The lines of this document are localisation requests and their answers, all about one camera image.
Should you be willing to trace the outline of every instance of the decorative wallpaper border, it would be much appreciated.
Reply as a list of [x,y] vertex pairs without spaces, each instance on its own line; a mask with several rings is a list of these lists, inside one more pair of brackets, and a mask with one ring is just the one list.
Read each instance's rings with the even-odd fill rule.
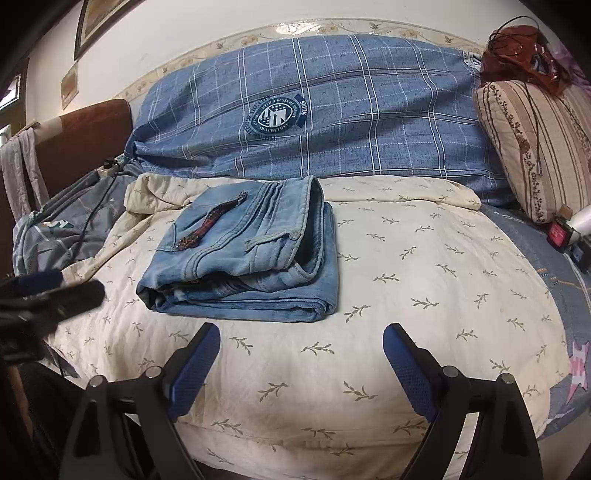
[[220,53],[238,50],[239,48],[255,43],[266,43],[268,41],[295,36],[311,37],[313,35],[342,35],[350,33],[413,38],[442,47],[473,51],[479,54],[484,52],[484,46],[478,43],[433,28],[420,27],[419,25],[366,18],[315,18],[313,20],[267,25],[212,41],[211,43],[188,51],[180,57],[170,60],[164,65],[148,72],[114,98],[123,98],[130,102],[147,93],[154,83],[175,70],[217,56]]

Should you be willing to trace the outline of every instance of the gray towel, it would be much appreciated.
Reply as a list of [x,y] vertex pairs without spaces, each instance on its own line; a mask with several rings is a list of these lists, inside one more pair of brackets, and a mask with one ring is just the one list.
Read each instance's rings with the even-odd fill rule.
[[31,181],[37,209],[49,200],[47,188],[37,164],[32,128],[20,132],[0,147],[0,170],[2,170],[8,203],[16,222],[31,213],[25,175],[28,175]]

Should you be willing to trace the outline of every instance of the blue blanket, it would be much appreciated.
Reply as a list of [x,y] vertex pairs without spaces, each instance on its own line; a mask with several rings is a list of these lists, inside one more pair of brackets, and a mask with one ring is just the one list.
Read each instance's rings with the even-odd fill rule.
[[546,241],[545,232],[531,223],[523,212],[488,205],[483,205],[480,211],[511,238],[538,271],[562,318],[563,343],[569,352],[571,374],[550,389],[549,423],[542,435],[546,437],[567,426],[591,405],[586,373],[591,340],[591,301],[583,290],[589,290],[591,278],[582,274],[567,254],[554,250]]
[[472,104],[478,68],[380,35],[254,45],[157,82],[125,156],[182,177],[442,177],[501,205],[513,195]]
[[[16,275],[57,268],[94,257],[101,249],[111,227],[125,211],[123,200],[127,185],[141,172],[127,165],[111,177],[100,178],[92,170],[77,182],[51,198],[39,212],[21,218],[14,227],[12,265]],[[72,255],[89,213],[103,198],[88,223],[76,258]]]

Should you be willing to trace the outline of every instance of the cream bedsheet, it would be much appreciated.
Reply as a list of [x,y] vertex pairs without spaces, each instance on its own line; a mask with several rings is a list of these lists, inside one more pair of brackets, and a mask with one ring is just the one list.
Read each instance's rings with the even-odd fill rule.
[[[94,276],[108,298],[60,325],[50,344],[86,377],[138,376],[162,365],[206,319],[167,316],[136,296],[164,232],[197,195],[233,179],[143,174],[95,258],[64,270]],[[259,479],[374,480],[401,474],[427,427],[383,351],[400,322],[420,347],[465,375],[512,373],[537,434],[550,387],[569,373],[556,305],[530,263],[471,190],[422,177],[321,180],[334,208],[339,307],[306,324],[213,320],[222,346],[178,431],[201,462]],[[471,416],[448,474],[457,476]]]

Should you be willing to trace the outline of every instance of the pink pattern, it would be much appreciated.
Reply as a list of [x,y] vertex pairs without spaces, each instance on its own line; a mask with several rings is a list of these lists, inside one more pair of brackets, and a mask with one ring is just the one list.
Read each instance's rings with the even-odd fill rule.
[[589,349],[589,342],[585,343],[582,348],[578,348],[573,341],[573,356],[570,357],[570,374],[573,376],[570,384],[569,396],[566,403],[573,398],[577,387],[581,385],[583,390],[587,390],[587,372],[585,371],[585,362],[587,360],[587,350]]

